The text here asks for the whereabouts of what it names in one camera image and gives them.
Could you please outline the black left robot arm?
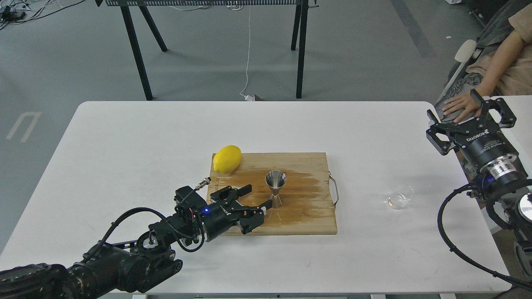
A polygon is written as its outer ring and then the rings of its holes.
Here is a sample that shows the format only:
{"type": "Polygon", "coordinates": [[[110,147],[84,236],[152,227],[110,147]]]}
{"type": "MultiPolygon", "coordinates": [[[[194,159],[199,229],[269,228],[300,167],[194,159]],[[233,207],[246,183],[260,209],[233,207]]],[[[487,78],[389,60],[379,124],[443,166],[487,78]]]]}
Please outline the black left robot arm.
{"type": "Polygon", "coordinates": [[[182,260],[171,248],[173,243],[192,253],[234,226],[247,234],[264,223],[272,199],[258,206],[244,206],[238,199],[251,192],[251,185],[239,189],[226,186],[211,193],[207,203],[197,191],[210,182],[205,178],[195,188],[177,189],[171,216],[145,207],[124,212],[72,267],[40,263],[2,271],[2,299],[96,299],[115,289],[146,293],[182,269],[182,260]],[[107,242],[123,220],[140,212],[156,214],[160,221],[149,225],[137,240],[107,242]]]}

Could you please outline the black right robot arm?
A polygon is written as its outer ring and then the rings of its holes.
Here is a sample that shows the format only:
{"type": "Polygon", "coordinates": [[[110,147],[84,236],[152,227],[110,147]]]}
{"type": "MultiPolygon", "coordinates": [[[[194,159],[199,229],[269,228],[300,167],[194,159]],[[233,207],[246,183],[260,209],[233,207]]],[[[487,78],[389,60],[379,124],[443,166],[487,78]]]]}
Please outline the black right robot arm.
{"type": "Polygon", "coordinates": [[[491,220],[501,229],[513,231],[517,242],[514,252],[525,275],[531,277],[531,179],[520,164],[519,154],[502,129],[513,127],[516,116],[503,98],[484,100],[476,90],[471,90],[475,100],[480,100],[481,114],[461,124],[441,123],[431,110],[427,111],[432,125],[426,131],[427,139],[441,155],[460,151],[475,172],[473,180],[455,189],[442,202],[437,216],[441,238],[450,251],[467,263],[484,270],[511,285],[531,290],[531,280],[520,280],[490,270],[467,257],[448,238],[443,226],[443,212],[454,196],[467,194],[485,203],[491,220]]]}

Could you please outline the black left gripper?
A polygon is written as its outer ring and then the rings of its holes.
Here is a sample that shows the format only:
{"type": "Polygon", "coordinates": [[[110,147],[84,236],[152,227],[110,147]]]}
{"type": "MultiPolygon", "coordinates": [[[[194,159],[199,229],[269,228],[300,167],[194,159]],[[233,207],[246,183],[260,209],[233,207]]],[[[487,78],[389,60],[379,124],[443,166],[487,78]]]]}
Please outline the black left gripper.
{"type": "Polygon", "coordinates": [[[226,186],[210,194],[211,203],[201,209],[201,222],[206,236],[206,241],[211,242],[228,229],[236,226],[243,235],[252,232],[264,224],[264,214],[271,209],[273,202],[268,199],[260,206],[243,206],[238,202],[241,196],[252,191],[252,185],[240,189],[226,186]]]}

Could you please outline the seated person's hand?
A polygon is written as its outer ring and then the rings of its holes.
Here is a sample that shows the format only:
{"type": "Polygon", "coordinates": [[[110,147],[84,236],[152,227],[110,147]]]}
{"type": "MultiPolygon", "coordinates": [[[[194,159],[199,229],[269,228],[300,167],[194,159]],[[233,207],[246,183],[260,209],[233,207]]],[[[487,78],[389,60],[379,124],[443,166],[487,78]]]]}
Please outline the seated person's hand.
{"type": "Polygon", "coordinates": [[[442,109],[444,120],[458,124],[470,118],[479,117],[481,107],[479,101],[473,96],[480,96],[476,89],[446,100],[442,109]]]}

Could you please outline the seated person's forearm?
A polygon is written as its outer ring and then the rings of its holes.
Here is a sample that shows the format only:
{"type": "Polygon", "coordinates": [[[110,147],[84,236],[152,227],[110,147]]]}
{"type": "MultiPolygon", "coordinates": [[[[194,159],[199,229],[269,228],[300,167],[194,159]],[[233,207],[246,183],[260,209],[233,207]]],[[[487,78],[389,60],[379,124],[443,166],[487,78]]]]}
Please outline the seated person's forearm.
{"type": "Polygon", "coordinates": [[[476,90],[481,96],[492,95],[504,72],[512,65],[525,46],[516,31],[511,32],[494,53],[480,85],[476,90]]]}

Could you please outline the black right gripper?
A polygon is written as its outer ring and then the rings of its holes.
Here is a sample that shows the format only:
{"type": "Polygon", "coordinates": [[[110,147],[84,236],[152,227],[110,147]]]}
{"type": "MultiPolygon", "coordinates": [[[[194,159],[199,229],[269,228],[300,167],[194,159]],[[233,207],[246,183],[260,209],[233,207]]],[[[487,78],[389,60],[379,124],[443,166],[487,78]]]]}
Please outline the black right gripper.
{"type": "Polygon", "coordinates": [[[480,116],[469,121],[469,129],[460,133],[460,125],[441,123],[432,110],[427,110],[427,139],[443,156],[450,151],[461,151],[477,174],[488,174],[494,179],[518,177],[515,161],[519,154],[500,131],[501,128],[514,127],[517,117],[502,97],[484,100],[475,89],[470,95],[480,102],[480,116]],[[500,121],[494,121],[490,110],[498,113],[500,121]]]}

